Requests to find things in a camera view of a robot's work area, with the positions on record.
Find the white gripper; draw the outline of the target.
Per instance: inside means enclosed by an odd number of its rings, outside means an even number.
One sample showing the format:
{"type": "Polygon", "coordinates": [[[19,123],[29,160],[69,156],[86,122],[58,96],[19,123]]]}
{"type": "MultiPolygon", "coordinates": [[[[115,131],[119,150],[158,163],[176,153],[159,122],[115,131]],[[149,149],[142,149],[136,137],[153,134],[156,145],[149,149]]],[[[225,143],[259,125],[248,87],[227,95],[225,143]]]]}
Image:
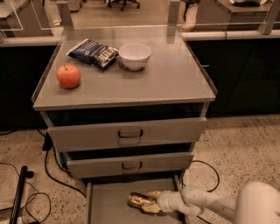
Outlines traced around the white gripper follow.
{"type": "Polygon", "coordinates": [[[183,214],[185,212],[186,204],[180,192],[152,191],[148,193],[148,197],[153,200],[157,199],[157,203],[152,202],[141,206],[146,213],[157,214],[161,210],[165,213],[179,211],[183,214]]]}

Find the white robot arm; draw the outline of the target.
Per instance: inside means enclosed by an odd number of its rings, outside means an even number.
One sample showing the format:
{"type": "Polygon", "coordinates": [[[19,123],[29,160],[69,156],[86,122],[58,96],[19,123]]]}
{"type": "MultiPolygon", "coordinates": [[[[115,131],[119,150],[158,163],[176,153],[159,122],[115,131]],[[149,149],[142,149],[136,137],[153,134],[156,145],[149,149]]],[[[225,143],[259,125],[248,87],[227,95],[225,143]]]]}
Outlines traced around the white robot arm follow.
{"type": "Polygon", "coordinates": [[[237,199],[187,185],[180,192],[162,191],[141,208],[145,212],[179,211],[192,216],[203,214],[206,208],[232,224],[280,224],[280,192],[263,182],[248,183],[237,199]]]}

